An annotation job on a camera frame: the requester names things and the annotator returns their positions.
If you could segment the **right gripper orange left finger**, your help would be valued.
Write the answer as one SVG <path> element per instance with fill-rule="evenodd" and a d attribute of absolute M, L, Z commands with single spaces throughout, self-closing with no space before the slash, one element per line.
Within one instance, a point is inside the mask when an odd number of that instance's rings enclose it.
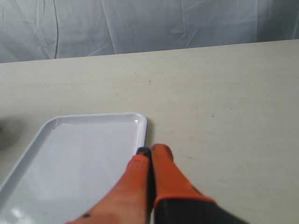
<path fill-rule="evenodd" d="M 151 216 L 151 152 L 141 147 L 115 186 L 70 224 L 148 224 Z"/>

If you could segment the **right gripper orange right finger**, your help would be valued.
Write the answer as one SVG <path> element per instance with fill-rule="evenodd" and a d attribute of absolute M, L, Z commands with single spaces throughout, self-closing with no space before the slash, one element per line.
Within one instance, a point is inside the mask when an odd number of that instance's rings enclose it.
<path fill-rule="evenodd" d="M 172 151 L 167 145 L 153 145 L 151 157 L 156 184 L 156 224 L 245 223 L 199 192 L 176 166 Z"/>

